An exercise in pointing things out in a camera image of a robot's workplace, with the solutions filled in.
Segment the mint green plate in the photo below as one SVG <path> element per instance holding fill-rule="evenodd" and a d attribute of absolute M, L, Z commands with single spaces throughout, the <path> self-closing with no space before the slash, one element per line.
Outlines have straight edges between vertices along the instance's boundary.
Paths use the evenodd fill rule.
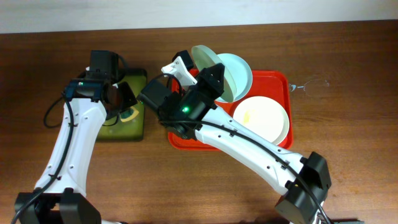
<path fill-rule="evenodd" d="M 218 63 L 222 63 L 224 65 L 224 93 L 221 95 L 221 99 L 228 103 L 233 102 L 235 95 L 237 94 L 236 83 L 229 68 L 222 59 L 205 45 L 193 46 L 191 53 L 199 71 L 204 68 L 210 68 Z"/>

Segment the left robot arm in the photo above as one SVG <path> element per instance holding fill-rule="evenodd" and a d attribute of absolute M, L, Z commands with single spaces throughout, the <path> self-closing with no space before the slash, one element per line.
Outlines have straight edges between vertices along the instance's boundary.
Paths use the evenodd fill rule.
<path fill-rule="evenodd" d="M 104 223 L 86 199 L 86 180 L 99 131 L 109 119 L 139 115 L 136 97 L 119 72 L 122 58 L 93 50 L 90 66 L 62 92 L 63 121 L 49 162 L 33 192 L 18 194 L 13 223 Z"/>

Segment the cream white plate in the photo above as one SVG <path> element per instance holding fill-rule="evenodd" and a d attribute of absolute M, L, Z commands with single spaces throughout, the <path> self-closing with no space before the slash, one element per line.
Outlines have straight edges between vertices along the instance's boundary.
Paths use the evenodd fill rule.
<path fill-rule="evenodd" d="M 282 143 L 290 129 L 286 110 L 276 100 L 265 96 L 243 100 L 236 107 L 233 119 L 275 145 Z"/>

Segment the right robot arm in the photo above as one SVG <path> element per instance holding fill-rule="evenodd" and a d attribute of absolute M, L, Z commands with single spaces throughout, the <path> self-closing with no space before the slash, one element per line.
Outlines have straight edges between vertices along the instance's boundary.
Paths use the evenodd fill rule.
<path fill-rule="evenodd" d="M 331 223 L 322 204 L 331 187 L 328 164 L 316 152 L 309 157 L 281 148 L 245 128 L 215 104 L 224 87 L 224 65 L 204 68 L 184 94 L 156 78 L 137 99 L 156 113 L 160 124 L 182 139 L 213 146 L 261 176 L 278 194 L 275 209 L 291 223 Z"/>

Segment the green and yellow sponge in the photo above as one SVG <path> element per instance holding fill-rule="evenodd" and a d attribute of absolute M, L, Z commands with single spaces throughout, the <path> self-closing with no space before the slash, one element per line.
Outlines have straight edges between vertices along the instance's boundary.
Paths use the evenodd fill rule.
<path fill-rule="evenodd" d="M 131 106 L 130 108 L 121 112 L 119 118 L 121 122 L 125 123 L 134 120 L 138 115 L 139 115 L 138 109 L 136 109 L 134 106 Z"/>

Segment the light blue plate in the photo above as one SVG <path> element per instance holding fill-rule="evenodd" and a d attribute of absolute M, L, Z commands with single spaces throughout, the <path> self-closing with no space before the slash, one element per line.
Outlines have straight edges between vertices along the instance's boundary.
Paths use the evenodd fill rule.
<path fill-rule="evenodd" d="M 252 70 L 248 63 L 235 54 L 218 54 L 226 68 L 231 72 L 236 85 L 234 101 L 238 101 L 247 95 L 252 86 Z"/>

